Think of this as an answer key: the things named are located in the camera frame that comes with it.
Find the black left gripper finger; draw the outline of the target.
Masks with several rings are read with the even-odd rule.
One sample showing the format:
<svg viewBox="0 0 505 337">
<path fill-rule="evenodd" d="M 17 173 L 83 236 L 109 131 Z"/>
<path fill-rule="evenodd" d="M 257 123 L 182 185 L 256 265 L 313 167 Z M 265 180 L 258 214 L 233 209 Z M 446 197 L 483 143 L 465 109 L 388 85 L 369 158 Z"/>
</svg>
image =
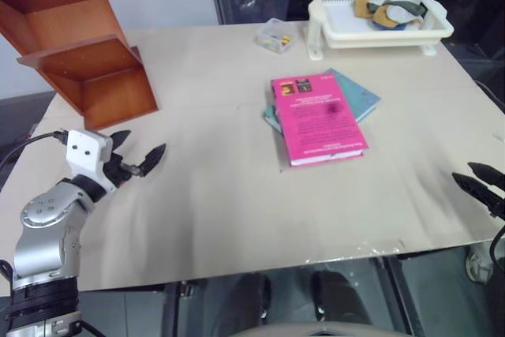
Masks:
<svg viewBox="0 0 505 337">
<path fill-rule="evenodd" d="M 138 166 L 138 175 L 147 176 L 160 162 L 166 151 L 166 144 L 161 144 L 153 148 L 144 158 L 144 161 Z"/>
<path fill-rule="evenodd" d="M 112 140 L 111 151 L 114 152 L 117 148 L 119 148 L 125 142 L 125 140 L 128 138 L 130 133 L 131 133 L 131 131 L 128 129 L 112 133 L 110 135 L 110 139 Z"/>
</svg>

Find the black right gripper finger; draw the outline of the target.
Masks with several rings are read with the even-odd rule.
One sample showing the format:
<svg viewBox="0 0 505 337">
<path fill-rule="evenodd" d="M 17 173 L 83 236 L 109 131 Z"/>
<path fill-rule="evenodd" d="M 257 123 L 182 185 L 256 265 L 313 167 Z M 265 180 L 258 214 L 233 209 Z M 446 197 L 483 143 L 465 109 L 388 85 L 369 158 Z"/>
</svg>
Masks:
<svg viewBox="0 0 505 337">
<path fill-rule="evenodd" d="M 489 188 L 477 179 L 463 174 L 452 173 L 452 178 L 458 187 L 488 208 Z"/>
<path fill-rule="evenodd" d="M 469 162 L 468 166 L 471 171 L 482 181 L 489 185 L 493 185 L 501 190 L 505 190 L 504 173 L 483 163 Z"/>
</svg>

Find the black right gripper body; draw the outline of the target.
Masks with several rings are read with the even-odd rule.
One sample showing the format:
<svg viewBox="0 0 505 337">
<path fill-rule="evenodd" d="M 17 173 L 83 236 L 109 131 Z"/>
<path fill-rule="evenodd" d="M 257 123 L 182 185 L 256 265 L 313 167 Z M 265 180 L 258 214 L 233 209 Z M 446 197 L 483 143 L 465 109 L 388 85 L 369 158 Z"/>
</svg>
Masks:
<svg viewBox="0 0 505 337">
<path fill-rule="evenodd" d="M 494 218 L 504 219 L 504 199 L 489 190 L 488 210 Z"/>
</svg>

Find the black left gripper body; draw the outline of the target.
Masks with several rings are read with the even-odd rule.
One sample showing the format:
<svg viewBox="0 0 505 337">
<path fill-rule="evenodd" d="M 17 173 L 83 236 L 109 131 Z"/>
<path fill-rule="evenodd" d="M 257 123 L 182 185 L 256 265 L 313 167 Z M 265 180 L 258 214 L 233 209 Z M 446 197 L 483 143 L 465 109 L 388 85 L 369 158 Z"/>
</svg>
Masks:
<svg viewBox="0 0 505 337">
<path fill-rule="evenodd" d="M 137 165 L 124 163 L 121 155 L 112 152 L 110 159 L 103 164 L 103 173 L 114 187 L 118 189 L 125 182 L 129 181 L 132 176 L 140 176 L 141 169 Z"/>
</svg>

